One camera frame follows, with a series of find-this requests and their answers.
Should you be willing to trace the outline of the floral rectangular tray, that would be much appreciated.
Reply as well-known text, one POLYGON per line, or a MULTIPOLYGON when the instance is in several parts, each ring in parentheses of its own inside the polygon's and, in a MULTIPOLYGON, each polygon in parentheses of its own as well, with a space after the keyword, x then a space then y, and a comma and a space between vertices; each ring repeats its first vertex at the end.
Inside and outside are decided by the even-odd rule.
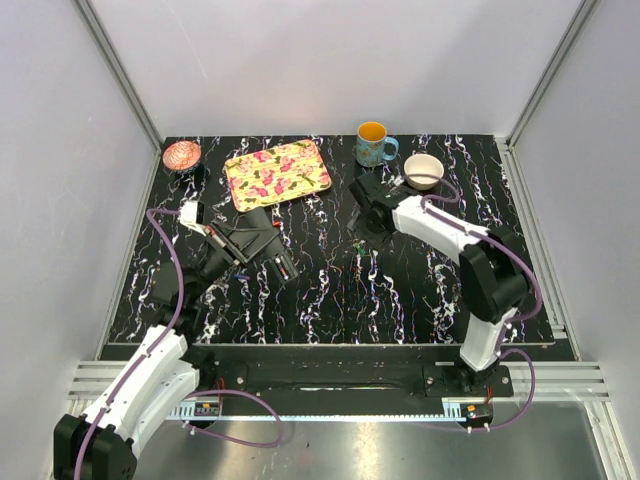
POLYGON ((239 212, 302 198, 332 185, 311 139, 232 158, 225 162, 224 170, 239 212))

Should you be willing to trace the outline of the cream white bowl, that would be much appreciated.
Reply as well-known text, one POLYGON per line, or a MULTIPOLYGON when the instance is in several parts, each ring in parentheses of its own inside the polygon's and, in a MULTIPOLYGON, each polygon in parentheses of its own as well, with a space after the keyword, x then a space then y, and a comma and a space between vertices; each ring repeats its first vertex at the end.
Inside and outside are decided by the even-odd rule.
POLYGON ((418 191, 426 191, 444 176, 444 166, 436 157, 420 153, 405 160, 403 172, 409 186, 418 191))

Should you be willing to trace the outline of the blue mug yellow inside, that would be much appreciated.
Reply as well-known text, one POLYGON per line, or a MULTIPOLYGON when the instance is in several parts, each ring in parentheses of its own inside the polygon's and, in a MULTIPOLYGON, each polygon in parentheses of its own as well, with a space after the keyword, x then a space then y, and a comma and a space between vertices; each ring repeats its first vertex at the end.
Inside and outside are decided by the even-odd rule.
POLYGON ((357 130, 355 157, 359 165, 375 168, 394 160, 399 151, 399 142, 387 135, 384 125, 375 121, 361 124, 357 130))

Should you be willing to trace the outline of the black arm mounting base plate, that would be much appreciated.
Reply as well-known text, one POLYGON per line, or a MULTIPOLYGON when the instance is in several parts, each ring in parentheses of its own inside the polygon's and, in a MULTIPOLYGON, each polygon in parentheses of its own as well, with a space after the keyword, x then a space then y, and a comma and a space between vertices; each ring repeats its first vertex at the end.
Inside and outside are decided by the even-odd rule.
POLYGON ((239 389, 264 401, 272 394, 318 391, 397 391, 468 403, 514 395, 505 366, 463 386, 455 346, 216 345, 204 351, 209 358, 201 389, 239 389))

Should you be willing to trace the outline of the red patterned bowl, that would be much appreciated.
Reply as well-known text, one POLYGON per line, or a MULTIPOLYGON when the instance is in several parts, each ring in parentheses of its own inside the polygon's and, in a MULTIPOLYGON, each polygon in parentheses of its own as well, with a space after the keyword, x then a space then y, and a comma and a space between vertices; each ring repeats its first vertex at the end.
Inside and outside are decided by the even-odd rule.
POLYGON ((198 166, 202 149, 198 142, 182 140, 168 146, 162 155, 163 165, 173 172, 187 172, 198 166))

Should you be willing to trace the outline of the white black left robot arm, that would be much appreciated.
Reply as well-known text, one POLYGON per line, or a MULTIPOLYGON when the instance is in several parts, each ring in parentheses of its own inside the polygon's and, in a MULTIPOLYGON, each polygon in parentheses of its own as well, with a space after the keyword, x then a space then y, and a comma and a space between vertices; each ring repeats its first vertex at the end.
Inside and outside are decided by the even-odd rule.
POLYGON ((139 457, 167 420, 191 433, 218 419, 228 398, 246 398, 276 412, 258 396, 229 389, 218 375, 214 353, 195 346, 205 317, 205 291, 228 270, 254 260, 284 271, 283 282, 297 275, 279 230, 262 208, 244 214, 245 227, 206 224, 203 206, 186 202, 176 211, 180 224, 207 246, 203 259, 183 268, 164 230, 158 232, 170 254, 152 276, 154 324, 116 378, 79 415, 65 414, 54 428, 52 476, 55 479, 130 479, 139 457))

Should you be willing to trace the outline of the black remote control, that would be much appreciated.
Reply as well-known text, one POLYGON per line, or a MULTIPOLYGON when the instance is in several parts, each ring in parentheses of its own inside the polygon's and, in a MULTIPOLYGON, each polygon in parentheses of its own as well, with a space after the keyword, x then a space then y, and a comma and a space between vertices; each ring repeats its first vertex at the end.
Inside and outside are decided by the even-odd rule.
POLYGON ((268 264, 282 285, 287 285, 299 277, 299 272, 288 252, 279 252, 268 259, 268 264))

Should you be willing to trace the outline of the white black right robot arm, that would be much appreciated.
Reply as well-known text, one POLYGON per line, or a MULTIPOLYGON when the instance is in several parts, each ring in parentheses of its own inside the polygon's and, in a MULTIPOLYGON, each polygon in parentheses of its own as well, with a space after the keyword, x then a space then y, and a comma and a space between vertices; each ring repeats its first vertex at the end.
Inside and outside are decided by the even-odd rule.
POLYGON ((490 384, 489 369, 500 358, 508 325, 535 317, 543 298, 532 269, 515 253, 514 232, 491 230, 445 212, 437 204, 453 204, 460 195, 450 182, 440 183, 451 196, 384 185, 374 173, 357 177, 349 185, 358 205, 355 228, 376 248, 394 233, 411 236, 458 266, 469 321, 459 353, 463 365, 456 369, 454 380, 460 392, 476 396, 490 384))

